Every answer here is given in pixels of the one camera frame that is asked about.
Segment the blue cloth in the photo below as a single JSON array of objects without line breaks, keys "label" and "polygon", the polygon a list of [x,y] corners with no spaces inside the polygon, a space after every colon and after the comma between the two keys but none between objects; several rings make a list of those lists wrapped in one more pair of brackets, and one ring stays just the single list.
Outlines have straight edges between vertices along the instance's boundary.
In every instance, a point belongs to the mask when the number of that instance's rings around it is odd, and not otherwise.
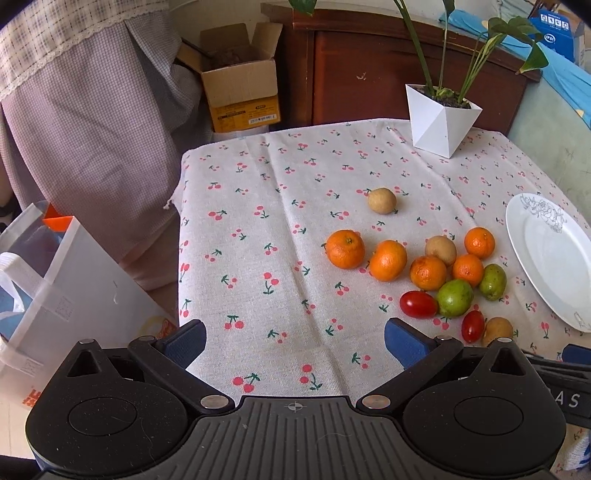
[{"label": "blue cloth", "polygon": [[[486,31],[480,18],[464,10],[455,10],[449,18],[449,24],[476,36]],[[531,51],[529,45],[511,37],[507,37],[502,45],[523,59]],[[554,50],[541,43],[538,45],[549,62],[542,70],[542,77],[573,109],[583,111],[583,121],[591,128],[591,75]]]}]

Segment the box label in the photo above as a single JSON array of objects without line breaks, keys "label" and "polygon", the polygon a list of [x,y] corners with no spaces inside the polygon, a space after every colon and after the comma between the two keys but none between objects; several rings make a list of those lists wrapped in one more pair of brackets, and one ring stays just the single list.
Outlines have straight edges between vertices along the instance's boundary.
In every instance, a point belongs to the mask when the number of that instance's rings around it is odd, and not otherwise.
[{"label": "box label", "polygon": [[218,134],[247,130],[281,121],[277,95],[218,108],[210,107],[209,111],[212,115],[213,131]]}]

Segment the white pot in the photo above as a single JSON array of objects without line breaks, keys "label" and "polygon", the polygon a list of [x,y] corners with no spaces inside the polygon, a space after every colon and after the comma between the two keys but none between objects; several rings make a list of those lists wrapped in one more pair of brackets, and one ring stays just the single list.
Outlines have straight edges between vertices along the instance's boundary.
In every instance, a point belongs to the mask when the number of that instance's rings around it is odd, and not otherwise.
[{"label": "white pot", "polygon": [[450,158],[482,108],[470,101],[469,109],[443,106],[417,91],[417,87],[423,85],[406,85],[413,145]]}]

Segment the green fruit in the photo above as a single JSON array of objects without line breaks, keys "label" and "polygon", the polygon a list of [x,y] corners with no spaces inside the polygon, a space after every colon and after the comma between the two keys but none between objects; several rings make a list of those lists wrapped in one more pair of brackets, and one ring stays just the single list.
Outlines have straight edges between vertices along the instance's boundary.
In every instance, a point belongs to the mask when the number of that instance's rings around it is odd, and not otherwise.
[{"label": "green fruit", "polygon": [[497,301],[505,293],[507,275],[499,265],[490,264],[484,269],[484,276],[478,288],[485,299]]},{"label": "green fruit", "polygon": [[466,280],[452,280],[444,284],[437,292],[439,313],[446,317],[459,317],[470,308],[474,291]]}]

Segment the cabinet door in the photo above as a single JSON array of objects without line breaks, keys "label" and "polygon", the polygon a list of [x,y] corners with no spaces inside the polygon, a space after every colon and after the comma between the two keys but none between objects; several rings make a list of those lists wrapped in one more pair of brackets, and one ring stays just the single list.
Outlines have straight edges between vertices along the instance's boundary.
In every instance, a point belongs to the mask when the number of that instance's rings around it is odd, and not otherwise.
[{"label": "cabinet door", "polygon": [[[440,47],[423,45],[433,82],[439,81]],[[444,85],[460,89],[470,52],[448,47]],[[482,107],[479,128],[506,134],[523,96],[527,79],[487,63],[468,98]],[[410,40],[380,35],[318,32],[314,54],[313,124],[368,118],[408,119],[404,85],[424,84],[423,71]]]}]

